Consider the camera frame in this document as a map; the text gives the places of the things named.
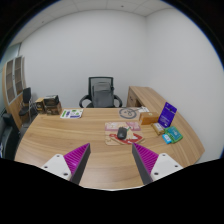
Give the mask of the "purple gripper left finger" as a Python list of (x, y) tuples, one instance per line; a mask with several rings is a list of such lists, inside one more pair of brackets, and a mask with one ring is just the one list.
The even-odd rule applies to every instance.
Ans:
[(65, 180), (79, 184), (90, 153), (90, 144), (87, 143), (65, 155), (54, 155), (42, 166), (42, 169)]

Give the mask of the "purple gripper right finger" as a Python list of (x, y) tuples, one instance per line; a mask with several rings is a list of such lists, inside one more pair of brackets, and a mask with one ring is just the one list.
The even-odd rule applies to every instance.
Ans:
[(137, 143), (132, 144), (132, 154), (144, 185), (182, 169), (168, 154), (157, 154)]

